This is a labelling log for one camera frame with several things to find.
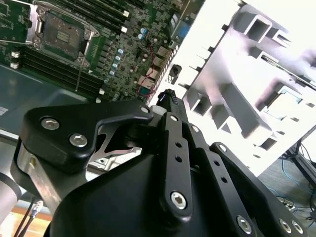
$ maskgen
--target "capacitor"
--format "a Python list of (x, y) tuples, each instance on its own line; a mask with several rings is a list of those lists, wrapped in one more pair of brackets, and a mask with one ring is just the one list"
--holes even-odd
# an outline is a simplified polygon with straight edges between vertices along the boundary
[(140, 29), (140, 33), (146, 34), (146, 33), (147, 33), (147, 29), (146, 29), (146, 28), (141, 28), (141, 29)]
[(142, 40), (143, 38), (145, 38), (145, 36), (143, 34), (138, 35), (138, 39)]

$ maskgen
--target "silver screw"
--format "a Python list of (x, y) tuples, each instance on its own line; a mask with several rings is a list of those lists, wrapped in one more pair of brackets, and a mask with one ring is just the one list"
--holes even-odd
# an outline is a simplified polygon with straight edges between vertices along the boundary
[(69, 141), (75, 147), (85, 147), (88, 144), (86, 137), (78, 133), (71, 135)]
[(300, 234), (303, 233), (303, 229), (302, 229), (302, 227), (299, 224), (297, 224), (295, 221), (292, 221), (292, 224), (293, 224), (294, 228), (297, 230), (298, 233), (300, 233)]
[(145, 107), (140, 107), (141, 111), (143, 111), (144, 113), (149, 113), (149, 109), (145, 108)]
[(282, 219), (279, 219), (278, 221), (280, 222), (280, 225), (285, 230), (285, 232), (289, 234), (292, 233), (290, 226), (285, 221), (283, 221)]
[(248, 235), (251, 234), (251, 225), (245, 218), (243, 218), (242, 216), (237, 216), (237, 222), (242, 231), (244, 231)]
[(171, 118), (173, 121), (178, 121), (178, 119), (177, 119), (175, 116), (173, 116), (173, 115), (171, 115), (170, 118)]
[(219, 148), (220, 148), (223, 152), (226, 152), (226, 151), (227, 151), (226, 147), (224, 147), (223, 145), (219, 145)]
[(39, 15), (43, 15), (43, 14), (45, 14), (45, 10), (42, 9), (42, 8), (40, 8), (40, 9), (39, 9)]
[(41, 121), (43, 128), (48, 130), (56, 130), (59, 128), (59, 122), (53, 118), (45, 118)]
[(193, 128), (193, 130), (194, 130), (195, 132), (199, 132), (198, 127), (196, 127), (196, 126), (192, 125), (192, 128)]
[(187, 206), (187, 201), (181, 193), (173, 192), (171, 194), (172, 203), (180, 210), (183, 210)]

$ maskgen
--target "green circuit board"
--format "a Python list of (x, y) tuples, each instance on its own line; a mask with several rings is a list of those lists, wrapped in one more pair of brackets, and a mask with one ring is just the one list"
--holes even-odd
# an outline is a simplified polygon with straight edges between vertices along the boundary
[[(182, 5), (174, 0), (0, 0), (0, 63), (92, 101), (145, 100), (171, 55), (168, 26)], [(189, 29), (191, 23), (185, 24)], [(146, 76), (147, 83), (141, 83)]]

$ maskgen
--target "wooden surface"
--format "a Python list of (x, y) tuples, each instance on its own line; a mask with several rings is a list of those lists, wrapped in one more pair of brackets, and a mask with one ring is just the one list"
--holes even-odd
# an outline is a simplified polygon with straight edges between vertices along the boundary
[[(18, 228), (26, 210), (15, 207), (3, 224), (0, 226), (0, 237), (13, 237), (16, 229)], [(51, 216), (45, 214), (38, 214), (29, 226), (25, 237), (42, 237), (45, 233), (47, 226), (51, 221)]]

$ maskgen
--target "connector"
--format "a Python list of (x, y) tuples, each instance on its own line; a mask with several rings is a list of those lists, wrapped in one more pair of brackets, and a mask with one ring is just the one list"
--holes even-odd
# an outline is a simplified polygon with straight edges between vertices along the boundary
[(31, 217), (31, 218), (35, 218), (36, 215), (41, 211), (41, 209), (43, 208), (43, 206), (44, 206), (44, 202), (43, 202), (42, 200), (37, 201), (37, 202), (35, 203), (35, 207), (33, 208), (30, 217)]

